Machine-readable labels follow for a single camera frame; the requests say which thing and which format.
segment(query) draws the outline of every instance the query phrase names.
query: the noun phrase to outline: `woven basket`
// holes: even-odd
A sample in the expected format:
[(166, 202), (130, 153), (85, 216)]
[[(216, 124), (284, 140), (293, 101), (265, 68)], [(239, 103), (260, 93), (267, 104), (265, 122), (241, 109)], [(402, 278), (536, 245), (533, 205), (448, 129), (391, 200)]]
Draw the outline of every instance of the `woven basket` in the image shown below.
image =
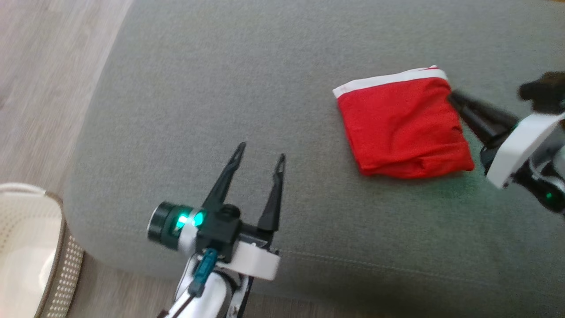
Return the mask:
[(1, 318), (66, 317), (83, 254), (60, 198), (28, 184), (0, 184)]

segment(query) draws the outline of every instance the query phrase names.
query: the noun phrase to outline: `sofa cushion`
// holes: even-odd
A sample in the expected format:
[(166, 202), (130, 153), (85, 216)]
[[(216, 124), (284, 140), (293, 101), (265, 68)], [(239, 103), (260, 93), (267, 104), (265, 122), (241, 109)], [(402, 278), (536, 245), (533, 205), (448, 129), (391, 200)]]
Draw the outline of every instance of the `sofa cushion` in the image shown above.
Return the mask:
[[(332, 89), (438, 64), (517, 115), (519, 84), (565, 68), (563, 5), (533, 0), (137, 0), (99, 81), (64, 193), (100, 261), (178, 278), (147, 240), (163, 200), (198, 205), (241, 141), (227, 202), (256, 222), (287, 155), (275, 282), (254, 291), (458, 316), (565, 310), (565, 225), (480, 166), (360, 175)], [(478, 163), (479, 142), (465, 128)]]

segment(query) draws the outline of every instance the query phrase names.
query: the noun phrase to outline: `folded red cloth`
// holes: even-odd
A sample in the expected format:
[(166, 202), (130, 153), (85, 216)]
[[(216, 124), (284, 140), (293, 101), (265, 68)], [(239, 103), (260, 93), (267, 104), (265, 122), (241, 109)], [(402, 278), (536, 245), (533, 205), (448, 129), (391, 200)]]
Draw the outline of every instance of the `folded red cloth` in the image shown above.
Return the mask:
[(333, 90), (364, 175), (403, 179), (471, 171), (445, 73), (432, 66), (351, 81)]

